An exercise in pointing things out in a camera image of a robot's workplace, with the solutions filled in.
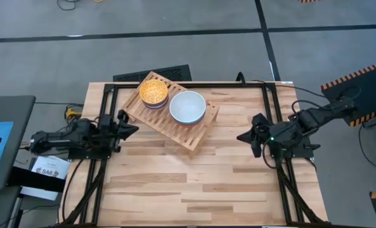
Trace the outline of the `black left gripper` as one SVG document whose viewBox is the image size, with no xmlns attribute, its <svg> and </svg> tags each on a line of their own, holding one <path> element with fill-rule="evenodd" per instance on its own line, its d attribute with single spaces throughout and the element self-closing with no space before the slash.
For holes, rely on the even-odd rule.
<svg viewBox="0 0 376 228">
<path fill-rule="evenodd" d="M 120 151 L 120 140 L 126 140 L 139 130 L 139 127 L 128 124 L 129 115 L 124 110 L 119 110 L 117 114 L 118 122 L 113 121 L 109 130 L 109 148 L 111 151 Z"/>
</svg>

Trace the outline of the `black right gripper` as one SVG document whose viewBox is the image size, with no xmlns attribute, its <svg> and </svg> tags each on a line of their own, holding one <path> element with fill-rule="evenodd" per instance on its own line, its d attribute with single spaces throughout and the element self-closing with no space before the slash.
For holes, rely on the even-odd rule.
<svg viewBox="0 0 376 228">
<path fill-rule="evenodd" d="M 267 118 L 259 113 L 252 117 L 252 127 L 247 132 L 240 134 L 237 139 L 250 144 L 253 155 L 261 157 L 261 146 L 267 145 L 271 140 L 270 125 Z"/>
</svg>

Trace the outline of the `patterned bowl with red rim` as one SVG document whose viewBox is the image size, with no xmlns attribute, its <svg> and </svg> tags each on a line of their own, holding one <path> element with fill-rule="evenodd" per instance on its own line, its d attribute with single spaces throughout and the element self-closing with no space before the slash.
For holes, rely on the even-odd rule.
<svg viewBox="0 0 376 228">
<path fill-rule="evenodd" d="M 157 106 L 157 105 L 161 105 L 163 103 L 167 103 L 168 102 L 168 98 L 165 98 L 163 101 L 159 102 L 159 103 L 148 103 L 146 101 L 143 101 L 144 104 L 148 104 L 150 106 Z"/>
</svg>

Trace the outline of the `yellow patterned bowl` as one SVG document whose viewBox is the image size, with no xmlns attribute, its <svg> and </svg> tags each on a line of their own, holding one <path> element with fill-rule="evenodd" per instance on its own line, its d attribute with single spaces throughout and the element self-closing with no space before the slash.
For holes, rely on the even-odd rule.
<svg viewBox="0 0 376 228">
<path fill-rule="evenodd" d="M 157 79 L 147 80 L 139 88 L 141 99 L 151 105 L 163 102 L 168 97 L 166 84 Z"/>
</svg>

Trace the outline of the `plain green bowl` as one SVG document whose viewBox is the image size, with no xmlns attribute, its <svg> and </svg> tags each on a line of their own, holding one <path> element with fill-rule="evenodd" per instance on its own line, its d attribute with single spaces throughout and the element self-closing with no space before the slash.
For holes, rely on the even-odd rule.
<svg viewBox="0 0 376 228">
<path fill-rule="evenodd" d="M 201 116 L 200 118 L 196 119 L 196 120 L 191 121 L 191 122 L 183 122 L 183 121 L 177 120 L 177 119 L 174 118 L 174 117 L 172 117 L 172 118 L 173 118 L 173 120 L 174 120 L 175 122 L 177 122 L 177 123 L 180 124 L 180 125 L 196 125 L 196 124 L 198 124 L 199 122 L 201 122 L 201 121 L 203 120 L 204 115 Z"/>
</svg>

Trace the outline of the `plain white bowl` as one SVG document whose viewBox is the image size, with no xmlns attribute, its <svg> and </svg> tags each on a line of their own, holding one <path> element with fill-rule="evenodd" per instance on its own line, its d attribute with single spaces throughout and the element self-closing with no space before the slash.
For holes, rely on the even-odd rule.
<svg viewBox="0 0 376 228">
<path fill-rule="evenodd" d="M 183 122 L 191 122 L 205 115 L 206 101 L 194 91 L 184 91 L 175 95 L 169 105 L 171 117 Z"/>
</svg>

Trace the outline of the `wooden slatted shelf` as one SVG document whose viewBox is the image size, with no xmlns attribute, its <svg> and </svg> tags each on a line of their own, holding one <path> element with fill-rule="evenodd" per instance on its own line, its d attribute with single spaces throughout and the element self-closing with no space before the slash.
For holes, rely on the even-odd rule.
<svg viewBox="0 0 376 228">
<path fill-rule="evenodd" d="M 189 151 L 190 156 L 194 156 L 207 133 L 211 129 L 213 122 L 219 111 L 219 106 L 211 101 L 206 101 L 206 112 L 200 125 L 194 127 L 178 126 L 171 117 L 169 105 L 171 99 L 180 92 L 184 92 L 187 88 L 169 80 L 165 77 L 150 72 L 144 81 L 157 79 L 163 81 L 168 88 L 168 102 L 166 107 L 161 110 L 150 110 L 143 104 L 143 100 L 139 95 L 139 89 L 135 89 L 128 100 L 124 103 L 122 109 L 134 119 L 143 122 L 152 129 L 158 131 L 172 141 L 180 144 Z"/>
</svg>

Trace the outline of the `white printed paper sheet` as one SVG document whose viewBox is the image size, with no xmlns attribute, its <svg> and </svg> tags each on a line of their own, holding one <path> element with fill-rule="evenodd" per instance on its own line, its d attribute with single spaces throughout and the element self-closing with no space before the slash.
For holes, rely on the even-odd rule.
<svg viewBox="0 0 376 228">
<path fill-rule="evenodd" d="M 69 165 L 69 162 L 56 156 L 39 156 L 31 171 L 65 180 L 68 174 Z M 55 201 L 58 196 L 58 192 L 33 187 L 22 187 L 20 193 L 26 196 L 33 196 L 50 201 Z"/>
</svg>

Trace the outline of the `grey side desk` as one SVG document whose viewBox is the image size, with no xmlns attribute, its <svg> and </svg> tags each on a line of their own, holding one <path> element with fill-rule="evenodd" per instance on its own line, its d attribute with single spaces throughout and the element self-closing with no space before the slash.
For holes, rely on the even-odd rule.
<svg viewBox="0 0 376 228">
<path fill-rule="evenodd" d="M 35 100 L 35 96 L 0 96 L 0 122 L 14 123 L 0 160 L 0 189 L 7 185 Z"/>
</svg>

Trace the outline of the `large hazard-striped black box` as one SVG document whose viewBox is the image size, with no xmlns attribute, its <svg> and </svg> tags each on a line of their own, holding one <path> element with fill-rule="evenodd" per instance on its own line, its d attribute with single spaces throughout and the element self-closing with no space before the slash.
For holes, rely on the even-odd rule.
<svg viewBox="0 0 376 228">
<path fill-rule="evenodd" d="M 356 127 L 376 117 L 376 63 L 320 86 L 329 100 L 346 96 L 354 100 L 356 111 L 345 122 Z"/>
</svg>

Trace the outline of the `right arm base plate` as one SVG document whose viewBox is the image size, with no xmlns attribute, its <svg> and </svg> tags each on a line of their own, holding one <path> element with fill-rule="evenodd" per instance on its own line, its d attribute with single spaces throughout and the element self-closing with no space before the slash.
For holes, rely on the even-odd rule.
<svg viewBox="0 0 376 228">
<path fill-rule="evenodd" d="M 314 157 L 313 151 L 320 147 L 320 144 L 300 143 L 291 149 L 279 148 L 278 151 L 273 151 L 271 156 L 273 158 L 312 158 Z"/>
</svg>

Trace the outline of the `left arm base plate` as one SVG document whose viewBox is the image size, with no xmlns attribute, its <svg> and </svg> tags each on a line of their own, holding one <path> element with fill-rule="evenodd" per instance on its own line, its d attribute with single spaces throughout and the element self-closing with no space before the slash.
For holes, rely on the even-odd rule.
<svg viewBox="0 0 376 228">
<path fill-rule="evenodd" d="M 70 160 L 104 160 L 111 157 L 112 151 L 108 148 L 84 149 L 69 148 L 68 159 Z"/>
</svg>

